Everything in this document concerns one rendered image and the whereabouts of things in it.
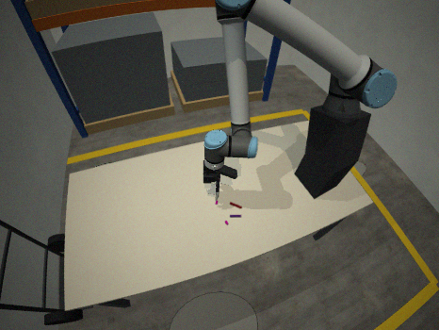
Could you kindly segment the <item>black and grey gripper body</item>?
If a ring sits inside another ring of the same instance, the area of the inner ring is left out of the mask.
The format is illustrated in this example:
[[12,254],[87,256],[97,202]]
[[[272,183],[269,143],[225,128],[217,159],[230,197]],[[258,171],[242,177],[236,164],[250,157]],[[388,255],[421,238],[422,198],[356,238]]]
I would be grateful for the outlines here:
[[[206,171],[207,170],[207,171]],[[203,182],[204,183],[211,183],[211,182],[216,182],[220,181],[220,174],[216,173],[217,170],[211,170],[208,169],[203,161]]]

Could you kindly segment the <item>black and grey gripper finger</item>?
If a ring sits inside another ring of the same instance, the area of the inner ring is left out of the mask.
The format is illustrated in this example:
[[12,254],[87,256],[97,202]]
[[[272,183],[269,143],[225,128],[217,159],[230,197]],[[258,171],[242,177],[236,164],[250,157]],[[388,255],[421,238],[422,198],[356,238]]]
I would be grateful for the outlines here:
[[[215,185],[216,185],[216,188],[215,188]],[[212,183],[211,188],[208,189],[207,192],[211,193],[211,194],[215,194],[216,195],[216,200],[218,200],[219,193],[220,193],[220,180],[218,179],[218,181],[216,181],[216,183]]]

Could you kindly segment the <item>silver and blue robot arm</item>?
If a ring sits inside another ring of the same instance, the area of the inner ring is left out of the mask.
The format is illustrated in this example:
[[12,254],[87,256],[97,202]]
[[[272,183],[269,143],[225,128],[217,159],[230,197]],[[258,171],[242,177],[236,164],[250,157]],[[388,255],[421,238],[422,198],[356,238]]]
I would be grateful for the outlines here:
[[217,20],[222,27],[232,136],[221,130],[206,134],[204,164],[208,169],[236,179],[237,170],[224,165],[224,156],[255,158],[257,154],[258,138],[250,138],[246,20],[331,73],[329,94],[322,107],[326,113],[339,118],[357,118],[361,114],[360,102],[367,107],[379,108],[394,96],[398,82],[392,72],[380,67],[367,55],[355,54],[286,1],[215,0],[215,4]]

